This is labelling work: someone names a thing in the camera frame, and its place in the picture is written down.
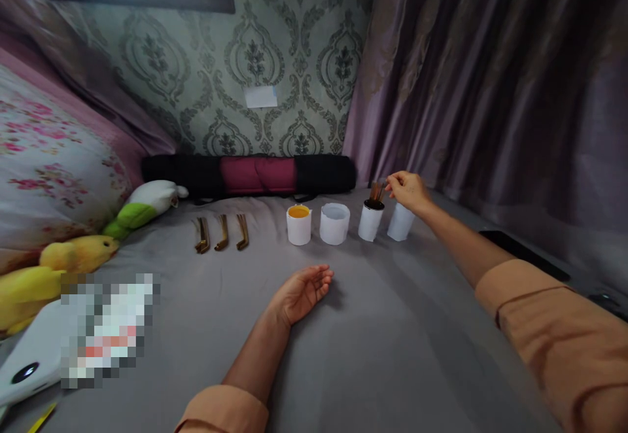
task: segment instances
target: yellow liquid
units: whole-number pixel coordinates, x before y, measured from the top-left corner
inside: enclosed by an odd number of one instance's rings
[[[294,218],[304,218],[309,216],[309,209],[305,206],[294,206],[288,209],[288,215]]]

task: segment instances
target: wallpaper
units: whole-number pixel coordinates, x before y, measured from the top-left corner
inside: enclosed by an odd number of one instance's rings
[[[372,0],[235,3],[235,14],[57,7],[182,151],[339,154]],[[243,87],[263,85],[278,106],[247,109]]]

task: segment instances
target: purple curtain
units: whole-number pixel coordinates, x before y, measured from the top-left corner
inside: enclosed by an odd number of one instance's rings
[[[628,0],[375,0],[343,153],[628,294]]]
[[[174,140],[116,84],[102,54],[79,39],[49,0],[0,0],[0,31],[49,61],[76,94],[149,155],[175,153]]]

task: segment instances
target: stuffed toy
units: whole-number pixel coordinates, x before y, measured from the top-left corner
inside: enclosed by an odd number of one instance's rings
[[[105,227],[103,235],[124,240],[135,229],[148,224],[170,207],[178,206],[179,198],[187,198],[188,194],[186,188],[172,181],[144,183],[133,191],[115,220]]]
[[[39,265],[68,273],[93,273],[110,259],[120,244],[107,235],[88,235],[51,243],[39,257]]]
[[[58,299],[61,275],[93,273],[118,246],[117,241],[104,235],[51,243],[41,253],[39,266],[0,276],[0,335],[11,336],[23,330],[42,307]]]
[[[0,334],[28,327],[39,311],[61,294],[61,275],[44,266],[18,269],[0,276]]]

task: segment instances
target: beige shirt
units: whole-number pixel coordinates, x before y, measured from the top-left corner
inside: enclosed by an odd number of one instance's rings
[[[476,298],[565,431],[628,432],[628,324],[521,260],[488,271]],[[175,431],[263,432],[267,421],[248,392],[214,386],[192,399]]]

